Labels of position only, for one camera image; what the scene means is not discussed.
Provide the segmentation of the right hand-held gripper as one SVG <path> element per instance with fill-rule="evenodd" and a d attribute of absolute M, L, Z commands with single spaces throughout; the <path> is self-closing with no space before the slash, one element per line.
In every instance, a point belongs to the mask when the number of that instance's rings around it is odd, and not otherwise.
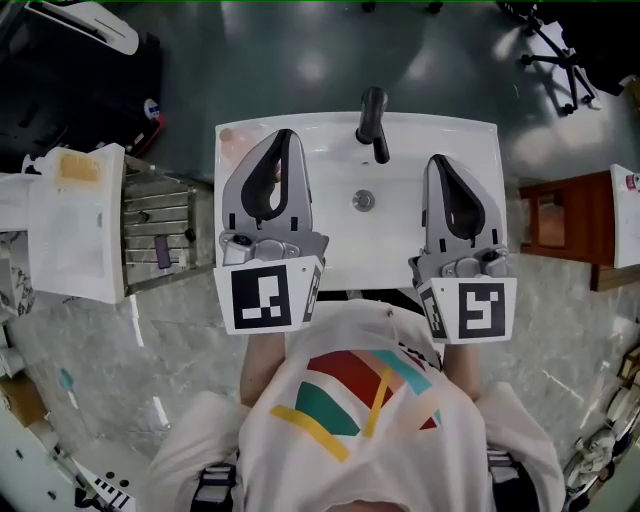
<path fill-rule="evenodd" d="M 483 249 L 442 265 L 424 251 L 409 260 L 434 340 L 449 345 L 509 340 L 517 279 L 508 275 L 506 247 L 497 245 L 503 230 L 494 198 L 466 166 L 436 154 L 424 171 L 423 213 L 426 251 L 458 251 L 461 241 Z"/>

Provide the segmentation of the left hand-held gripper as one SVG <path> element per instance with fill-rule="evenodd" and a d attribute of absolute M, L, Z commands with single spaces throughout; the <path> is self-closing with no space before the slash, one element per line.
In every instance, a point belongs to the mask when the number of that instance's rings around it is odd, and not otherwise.
<path fill-rule="evenodd" d="M 290 231 L 312 226 L 305 151 L 291 129 L 280 129 L 241 160 L 223 191 L 224 226 L 263 222 Z M 302 330 L 311 322 L 329 237 L 315 231 L 225 230 L 222 263 L 214 269 L 229 334 Z"/>

